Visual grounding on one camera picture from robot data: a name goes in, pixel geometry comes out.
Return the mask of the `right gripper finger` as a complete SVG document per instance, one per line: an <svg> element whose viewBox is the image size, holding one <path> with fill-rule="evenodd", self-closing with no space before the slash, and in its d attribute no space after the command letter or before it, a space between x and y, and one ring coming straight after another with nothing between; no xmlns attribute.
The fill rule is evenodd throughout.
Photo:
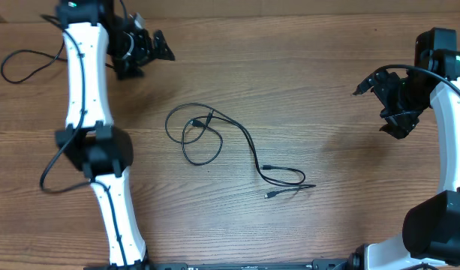
<svg viewBox="0 0 460 270"><path fill-rule="evenodd" d="M404 139L419 123L419 111L404 111L385 115L386 124L380 128L397 140Z"/></svg>
<svg viewBox="0 0 460 270"><path fill-rule="evenodd" d="M356 87L356 90L353 92L353 96L363 95L377 84L378 75L376 73L371 73Z"/></svg>

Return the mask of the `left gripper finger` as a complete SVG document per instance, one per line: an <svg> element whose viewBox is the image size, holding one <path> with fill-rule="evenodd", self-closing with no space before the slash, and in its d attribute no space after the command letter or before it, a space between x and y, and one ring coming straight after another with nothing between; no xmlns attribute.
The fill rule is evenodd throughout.
<svg viewBox="0 0 460 270"><path fill-rule="evenodd" d="M129 80L144 76L143 71L132 64L115 64L115 72L118 80Z"/></svg>
<svg viewBox="0 0 460 270"><path fill-rule="evenodd" d="M154 59L175 61L176 57L173 51L169 48L164 34L161 30L157 30L153 34L153 51L152 57Z"/></svg>

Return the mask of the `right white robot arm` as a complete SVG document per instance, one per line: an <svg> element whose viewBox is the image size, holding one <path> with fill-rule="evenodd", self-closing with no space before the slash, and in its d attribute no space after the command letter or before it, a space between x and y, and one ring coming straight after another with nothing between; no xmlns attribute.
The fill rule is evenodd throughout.
<svg viewBox="0 0 460 270"><path fill-rule="evenodd" d="M416 38L407 76L389 64L370 73L355 95L373 92L383 104L381 130L404 139L419 116L432 109L438 132L440 175L437 193L408 211L402 231L362 245L337 269L438 269L460 266L460 51L457 33L432 28Z"/></svg>

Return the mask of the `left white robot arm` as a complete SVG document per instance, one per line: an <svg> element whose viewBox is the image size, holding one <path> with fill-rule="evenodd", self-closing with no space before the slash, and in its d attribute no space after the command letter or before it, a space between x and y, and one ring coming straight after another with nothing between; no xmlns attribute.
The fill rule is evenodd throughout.
<svg viewBox="0 0 460 270"><path fill-rule="evenodd" d="M151 269L131 199L133 145L110 112L107 60L124 80L175 56L162 31L149 34L138 13L117 16L113 1L61 1L48 21L62 30L68 57L68 113L55 133L56 156L65 155L85 177L72 190L89 186L95 194L110 248L107 269Z"/></svg>

